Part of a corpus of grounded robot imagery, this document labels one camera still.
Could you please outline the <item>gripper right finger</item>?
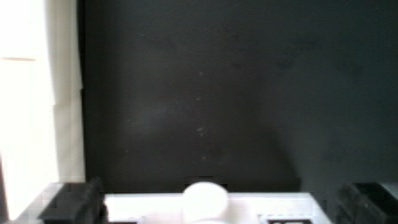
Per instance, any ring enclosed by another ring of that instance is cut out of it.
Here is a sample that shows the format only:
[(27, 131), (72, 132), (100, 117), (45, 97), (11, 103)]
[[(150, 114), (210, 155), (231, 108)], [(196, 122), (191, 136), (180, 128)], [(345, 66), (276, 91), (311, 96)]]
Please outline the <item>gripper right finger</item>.
[(343, 185), (336, 224), (398, 224), (398, 183)]

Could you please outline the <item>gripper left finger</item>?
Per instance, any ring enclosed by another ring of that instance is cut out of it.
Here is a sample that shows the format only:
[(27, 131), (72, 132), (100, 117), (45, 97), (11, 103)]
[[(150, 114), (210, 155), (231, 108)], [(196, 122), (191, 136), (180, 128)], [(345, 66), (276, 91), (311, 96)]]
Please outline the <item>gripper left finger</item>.
[(54, 183), (31, 203), (15, 224), (109, 224), (102, 180)]

